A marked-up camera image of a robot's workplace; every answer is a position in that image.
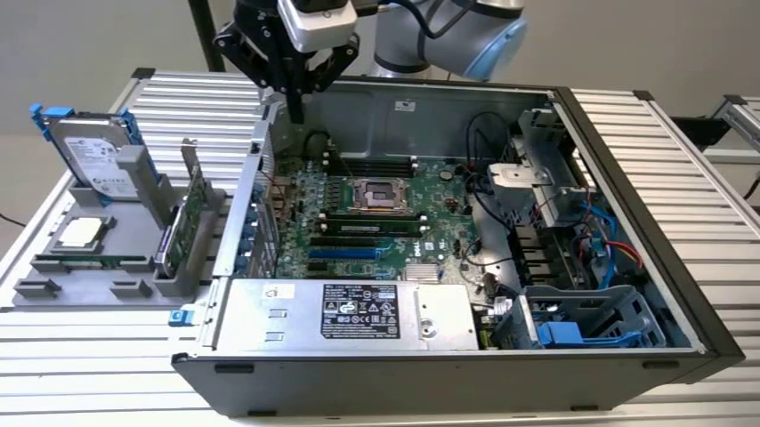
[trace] white wall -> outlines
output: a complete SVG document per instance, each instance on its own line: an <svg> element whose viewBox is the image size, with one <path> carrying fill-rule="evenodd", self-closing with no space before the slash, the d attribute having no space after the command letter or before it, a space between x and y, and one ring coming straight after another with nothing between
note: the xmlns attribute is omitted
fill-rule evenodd
<svg viewBox="0 0 760 427"><path fill-rule="evenodd" d="M210 2L221 25L233 0ZM497 81L648 89L681 115L707 113L724 93L760 93L760 0L527 3L529 35ZM373 32L369 19L357 73ZM137 67L205 70L186 0L0 0L0 212L26 219L62 170L30 103L107 109ZM742 169L728 174L744 189L755 169Z"/></svg>

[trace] sticker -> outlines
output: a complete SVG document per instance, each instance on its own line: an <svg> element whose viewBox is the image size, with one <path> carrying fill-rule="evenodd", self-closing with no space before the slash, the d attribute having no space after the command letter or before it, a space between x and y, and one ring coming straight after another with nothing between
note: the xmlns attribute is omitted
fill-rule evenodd
<svg viewBox="0 0 760 427"><path fill-rule="evenodd" d="M262 288L262 298L293 300L295 298L295 283L267 283Z"/></svg>
<svg viewBox="0 0 760 427"><path fill-rule="evenodd" d="M64 138L71 155L92 188L111 198L137 198L130 174L119 169L119 150L100 138Z"/></svg>
<svg viewBox="0 0 760 427"><path fill-rule="evenodd" d="M414 101L396 101L396 110L413 113L417 110L417 102Z"/></svg>
<svg viewBox="0 0 760 427"><path fill-rule="evenodd" d="M333 340L400 339L396 285L325 285L322 336Z"/></svg>

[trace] cpu socket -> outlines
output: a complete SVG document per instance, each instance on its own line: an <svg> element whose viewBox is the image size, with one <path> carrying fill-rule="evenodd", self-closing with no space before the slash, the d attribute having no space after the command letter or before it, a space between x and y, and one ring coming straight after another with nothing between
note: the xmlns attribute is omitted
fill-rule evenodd
<svg viewBox="0 0 760 427"><path fill-rule="evenodd" d="M358 179L354 183L352 210L368 213L406 214L406 182L398 179Z"/></svg>

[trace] motherboard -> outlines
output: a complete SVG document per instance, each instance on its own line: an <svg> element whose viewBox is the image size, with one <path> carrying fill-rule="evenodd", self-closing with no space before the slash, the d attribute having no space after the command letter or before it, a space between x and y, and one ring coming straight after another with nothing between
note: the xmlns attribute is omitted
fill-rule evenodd
<svg viewBox="0 0 760 427"><path fill-rule="evenodd" d="M362 171L350 162L344 169L278 163L277 277L474 281L462 256L477 231L453 162L416 159L409 175L386 165L381 177L352 174Z"/></svg>

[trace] warning label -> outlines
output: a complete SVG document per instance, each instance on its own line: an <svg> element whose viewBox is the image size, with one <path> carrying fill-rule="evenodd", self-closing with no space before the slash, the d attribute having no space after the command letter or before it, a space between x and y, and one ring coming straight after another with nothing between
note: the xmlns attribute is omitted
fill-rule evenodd
<svg viewBox="0 0 760 427"><path fill-rule="evenodd" d="M396 285L325 285L322 336L328 339L400 339Z"/></svg>

